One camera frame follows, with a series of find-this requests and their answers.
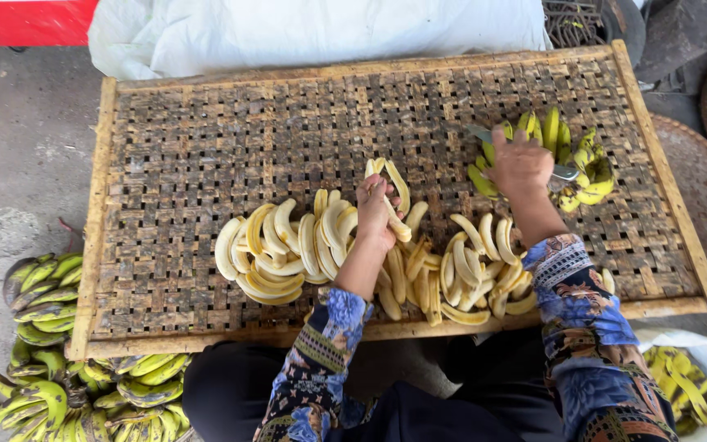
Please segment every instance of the red surface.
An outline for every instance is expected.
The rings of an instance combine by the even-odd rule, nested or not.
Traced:
[[[0,2],[0,45],[86,45],[97,0]]]

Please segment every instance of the person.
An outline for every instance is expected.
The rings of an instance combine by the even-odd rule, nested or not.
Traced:
[[[395,243],[383,204],[392,188],[370,176],[357,189],[356,244],[293,346],[222,342],[193,359],[184,408],[204,440],[677,440],[618,298],[547,197],[552,155],[525,131],[507,144],[496,127],[493,145],[489,175],[530,246],[523,263],[544,328],[501,332],[479,346],[452,340],[445,372],[463,385],[449,399],[401,381],[368,404],[344,394],[378,269]]]

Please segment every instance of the blue floral shirt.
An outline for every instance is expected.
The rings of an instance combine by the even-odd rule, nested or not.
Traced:
[[[678,440],[669,402],[580,238],[548,238],[529,250],[523,264],[534,273],[545,323],[546,382],[566,439]],[[352,428],[372,416],[375,402],[362,404],[342,392],[372,305],[339,289],[319,299],[272,383],[255,441],[319,442],[331,428]]]

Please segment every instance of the woven bamboo tray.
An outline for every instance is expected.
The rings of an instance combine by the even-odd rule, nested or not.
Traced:
[[[568,216],[593,261],[614,270],[629,318],[707,312],[707,261],[623,42],[550,52],[384,61],[116,83],[103,80],[71,359],[198,352],[223,339],[288,346],[316,302],[260,305],[217,272],[226,220],[315,191],[354,201],[365,162],[394,161],[421,230],[442,252],[459,227],[495,209],[466,178],[480,151],[467,123],[491,126],[557,105],[573,140],[597,126],[616,168],[607,201]],[[517,248],[519,231],[513,232]],[[376,309],[366,340],[529,327],[537,313],[480,327],[431,328],[415,307]]]

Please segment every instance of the knife blade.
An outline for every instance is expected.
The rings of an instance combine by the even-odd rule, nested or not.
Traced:
[[[477,138],[484,142],[493,144],[493,133],[485,129],[482,126],[477,126],[476,124],[466,124],[465,128],[471,133],[476,135]],[[580,171],[573,167],[554,165],[552,170],[552,175],[563,181],[572,181],[580,175]]]

